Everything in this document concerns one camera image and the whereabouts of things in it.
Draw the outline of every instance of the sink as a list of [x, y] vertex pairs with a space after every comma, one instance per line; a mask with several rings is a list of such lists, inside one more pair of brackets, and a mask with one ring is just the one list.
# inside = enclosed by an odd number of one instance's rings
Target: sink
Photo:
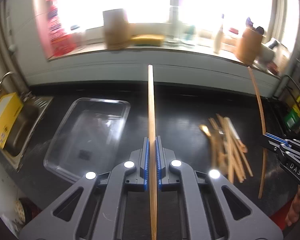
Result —
[[14, 169], [18, 170], [22, 166], [21, 159], [31, 135], [52, 99], [53, 97], [32, 97], [24, 103], [2, 150]]

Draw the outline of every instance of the black countertop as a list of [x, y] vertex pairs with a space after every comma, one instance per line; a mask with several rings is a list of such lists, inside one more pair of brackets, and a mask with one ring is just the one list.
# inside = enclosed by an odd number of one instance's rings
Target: black countertop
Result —
[[[41, 85], [32, 87], [32, 90], [35, 95], [54, 96], [54, 99], [32, 135], [20, 171], [13, 170], [1, 153], [0, 162], [18, 187], [41, 209], [47, 207], [71, 185], [47, 171], [43, 166], [43, 159], [63, 116], [76, 99], [107, 98], [130, 103], [131, 108], [119, 143], [115, 165], [127, 160], [133, 150], [142, 148], [143, 138], [148, 133], [146, 83]], [[281, 136], [266, 100], [263, 100], [263, 106], [267, 132]], [[258, 138], [262, 131], [256, 98], [200, 87], [155, 85], [156, 134], [161, 135], [163, 147], [173, 150], [179, 160], [188, 163], [194, 170], [207, 172], [210, 169], [210, 142], [199, 130], [198, 125], [207, 124], [210, 127], [208, 118], [216, 119], [216, 113], [230, 117], [242, 142], [249, 150], [246, 156], [254, 176], [247, 176], [243, 183], [236, 180], [235, 186], [268, 216], [274, 214], [295, 195], [297, 184], [279, 167], [275, 154], [269, 152], [263, 196], [258, 199], [262, 167], [262, 147], [258, 144]], [[158, 222], [174, 212], [172, 208], [169, 209], [173, 202], [177, 202], [176, 193], [158, 194]], [[139, 203], [140, 206], [146, 203], [148, 206], [148, 196], [133, 193], [128, 197], [128, 206], [129, 203]], [[127, 212], [136, 214], [141, 211], [133, 207], [127, 209]], [[129, 224], [133, 234], [133, 219]]]

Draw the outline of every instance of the pile of utensils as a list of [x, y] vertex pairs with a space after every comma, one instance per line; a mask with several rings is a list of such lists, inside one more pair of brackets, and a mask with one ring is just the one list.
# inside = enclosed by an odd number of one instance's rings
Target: pile of utensils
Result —
[[209, 130], [204, 124], [199, 128], [210, 139], [211, 143], [211, 166], [218, 169], [223, 175], [228, 175], [228, 180], [234, 182], [236, 174], [240, 183], [246, 179], [246, 167], [249, 175], [252, 177], [252, 171], [245, 154], [248, 152], [247, 147], [242, 143], [236, 132], [231, 120], [228, 117], [222, 117], [216, 114], [221, 127], [218, 126], [214, 118], [209, 118], [213, 130]]

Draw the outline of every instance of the yellow cardboard box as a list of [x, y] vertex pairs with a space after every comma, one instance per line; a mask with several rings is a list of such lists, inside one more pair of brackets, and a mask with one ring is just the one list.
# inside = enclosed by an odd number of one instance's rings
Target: yellow cardboard box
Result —
[[0, 99], [0, 148], [3, 149], [11, 128], [23, 108], [17, 93], [4, 95]]

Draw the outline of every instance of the brown container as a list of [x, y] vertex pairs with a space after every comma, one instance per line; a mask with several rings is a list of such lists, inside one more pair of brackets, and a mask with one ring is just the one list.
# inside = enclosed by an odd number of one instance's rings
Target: brown container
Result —
[[242, 37], [237, 41], [235, 51], [237, 59], [252, 66], [254, 59], [260, 53], [262, 38], [263, 36], [260, 33], [246, 28]]
[[123, 9], [104, 11], [103, 25], [108, 49], [123, 49], [129, 46], [131, 32]]

